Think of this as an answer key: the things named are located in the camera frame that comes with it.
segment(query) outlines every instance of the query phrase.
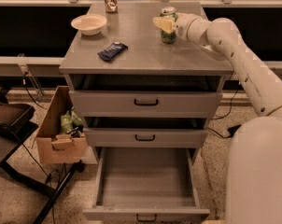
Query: blue snack bag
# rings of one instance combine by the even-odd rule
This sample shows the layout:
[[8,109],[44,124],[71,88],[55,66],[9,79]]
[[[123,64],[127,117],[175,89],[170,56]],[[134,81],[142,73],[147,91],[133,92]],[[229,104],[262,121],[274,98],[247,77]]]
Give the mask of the blue snack bag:
[[116,57],[118,54],[123,52],[128,47],[118,41],[113,42],[108,48],[98,52],[100,58],[102,58],[106,62],[110,62]]

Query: drawer handle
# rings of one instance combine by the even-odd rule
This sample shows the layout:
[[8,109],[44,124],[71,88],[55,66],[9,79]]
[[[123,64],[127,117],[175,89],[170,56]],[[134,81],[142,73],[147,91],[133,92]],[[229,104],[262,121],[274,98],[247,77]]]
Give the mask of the drawer handle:
[[142,137],[139,137],[138,134],[136,134],[134,136],[134,138],[135,138],[136,141],[146,141],[146,142],[149,142],[149,141],[155,140],[156,135],[153,134],[152,137],[150,137],[150,138],[142,138]]
[[157,220],[157,215],[156,214],[154,215],[153,219],[145,219],[145,220],[143,220],[143,219],[141,219],[139,217],[138,214],[136,215],[136,217],[137,217],[137,221],[138,222],[155,222]]
[[159,104],[159,100],[156,99],[155,103],[139,103],[137,101],[137,99],[134,99],[134,105],[138,105],[138,106],[155,106]]

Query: white bowl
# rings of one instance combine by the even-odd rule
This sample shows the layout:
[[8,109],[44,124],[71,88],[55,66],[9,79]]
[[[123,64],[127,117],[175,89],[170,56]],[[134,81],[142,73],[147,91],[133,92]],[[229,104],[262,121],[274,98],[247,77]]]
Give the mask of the white bowl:
[[106,18],[98,14],[86,14],[73,19],[71,25],[84,35],[96,35],[106,25]]

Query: cabinet top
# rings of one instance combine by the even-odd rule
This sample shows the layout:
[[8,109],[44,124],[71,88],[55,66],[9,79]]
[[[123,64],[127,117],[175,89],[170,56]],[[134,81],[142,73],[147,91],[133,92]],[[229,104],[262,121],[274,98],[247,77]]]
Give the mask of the cabinet top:
[[[205,16],[198,2],[119,2],[118,13],[106,13],[105,4],[94,3],[88,13],[106,16],[107,24],[98,35],[78,32],[60,66],[63,74],[153,74],[153,75],[229,75],[227,61],[209,57],[191,43],[176,40],[164,44],[153,18],[164,7]],[[114,41],[128,46],[112,62],[102,61],[97,53]]]

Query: drawer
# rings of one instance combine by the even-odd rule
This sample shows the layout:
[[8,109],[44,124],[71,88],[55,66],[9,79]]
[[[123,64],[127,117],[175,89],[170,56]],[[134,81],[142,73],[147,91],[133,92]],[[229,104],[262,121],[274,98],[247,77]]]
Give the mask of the drawer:
[[195,117],[211,118],[220,92],[70,91],[81,117]]
[[191,147],[201,148],[207,130],[161,129],[86,129],[84,134],[92,147]]
[[193,147],[207,137],[204,119],[85,118],[84,133],[92,147]]
[[88,220],[192,221],[209,215],[193,186],[184,148],[103,148]]

